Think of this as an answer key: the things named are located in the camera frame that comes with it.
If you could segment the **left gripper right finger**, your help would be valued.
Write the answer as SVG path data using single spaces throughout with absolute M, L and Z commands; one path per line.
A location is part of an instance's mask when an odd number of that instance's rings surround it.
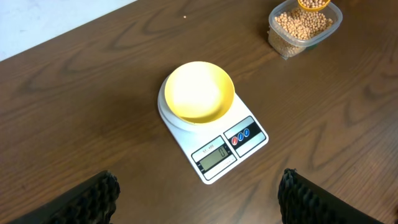
M 283 224 L 381 224 L 301 176 L 295 169 L 284 170 L 277 198 Z

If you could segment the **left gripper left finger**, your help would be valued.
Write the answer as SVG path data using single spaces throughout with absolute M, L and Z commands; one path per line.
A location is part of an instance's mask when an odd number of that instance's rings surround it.
M 120 193 L 117 177 L 104 170 L 10 224 L 110 224 Z

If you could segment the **yellow measuring scoop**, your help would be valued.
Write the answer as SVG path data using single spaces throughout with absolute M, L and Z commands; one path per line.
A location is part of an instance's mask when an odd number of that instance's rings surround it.
M 321 11 L 330 3 L 330 0 L 297 0 L 299 6 L 308 12 Z

